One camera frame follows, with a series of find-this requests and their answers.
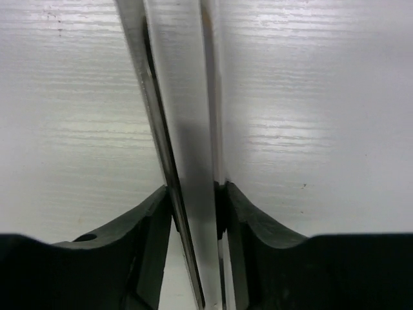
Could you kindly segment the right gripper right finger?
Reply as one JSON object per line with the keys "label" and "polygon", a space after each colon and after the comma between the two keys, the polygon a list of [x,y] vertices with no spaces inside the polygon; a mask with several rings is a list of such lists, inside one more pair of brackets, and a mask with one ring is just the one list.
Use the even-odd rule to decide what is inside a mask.
{"label": "right gripper right finger", "polygon": [[256,207],[232,182],[215,186],[238,309],[411,309],[412,234],[311,238]]}

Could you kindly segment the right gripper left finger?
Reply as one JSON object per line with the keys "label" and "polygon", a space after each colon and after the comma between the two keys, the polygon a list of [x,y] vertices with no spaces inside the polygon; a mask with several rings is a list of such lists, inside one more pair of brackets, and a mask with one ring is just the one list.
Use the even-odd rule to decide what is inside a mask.
{"label": "right gripper left finger", "polygon": [[2,309],[157,309],[171,226],[159,188],[71,242],[1,235]]}

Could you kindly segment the metal tongs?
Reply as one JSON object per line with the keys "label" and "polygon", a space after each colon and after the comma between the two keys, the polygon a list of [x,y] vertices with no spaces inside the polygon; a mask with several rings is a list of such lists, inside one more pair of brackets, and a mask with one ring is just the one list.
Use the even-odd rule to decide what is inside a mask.
{"label": "metal tongs", "polygon": [[198,309],[234,309],[216,1],[118,1]]}

